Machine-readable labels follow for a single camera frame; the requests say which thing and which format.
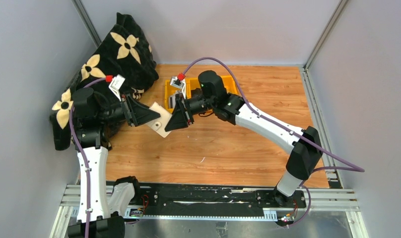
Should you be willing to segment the beige leather card holder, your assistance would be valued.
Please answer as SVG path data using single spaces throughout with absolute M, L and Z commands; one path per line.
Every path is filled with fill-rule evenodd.
M 171 132 L 170 131 L 166 132 L 165 127 L 169 122 L 172 114 L 169 113 L 165 108 L 163 108 L 157 102 L 154 102 L 149 108 L 159 113 L 160 117 L 149 121 L 145 125 L 147 125 L 150 129 L 158 133 L 163 138 L 167 137 Z

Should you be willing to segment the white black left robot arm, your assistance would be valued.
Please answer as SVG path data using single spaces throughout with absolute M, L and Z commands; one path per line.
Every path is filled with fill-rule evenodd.
M 136 177 L 115 181 L 112 196 L 106 186 L 106 163 L 109 150 L 109 126 L 126 122 L 140 126 L 160 118 L 160 113 L 138 102 L 130 94 L 109 108 L 102 108 L 90 87 L 72 95 L 70 130 L 80 164 L 81 185 L 77 223 L 67 228 L 70 238 L 123 238 L 125 211 L 131 202 L 140 200 Z

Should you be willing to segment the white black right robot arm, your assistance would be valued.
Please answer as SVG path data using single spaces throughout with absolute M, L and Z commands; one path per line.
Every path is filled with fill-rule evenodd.
M 183 94 L 176 96 L 165 131 L 187 128 L 194 123 L 194 115 L 211 110 L 218 119 L 269 139 L 289 155 L 286 170 L 270 195 L 270 200 L 280 207 L 287 205 L 322 157 L 323 153 L 318 149 L 321 145 L 318 131 L 312 126 L 302 129 L 263 113 L 245 102 L 243 97 L 227 92 L 222 78 L 215 71 L 202 72 L 198 82 L 201 94 L 189 99 Z

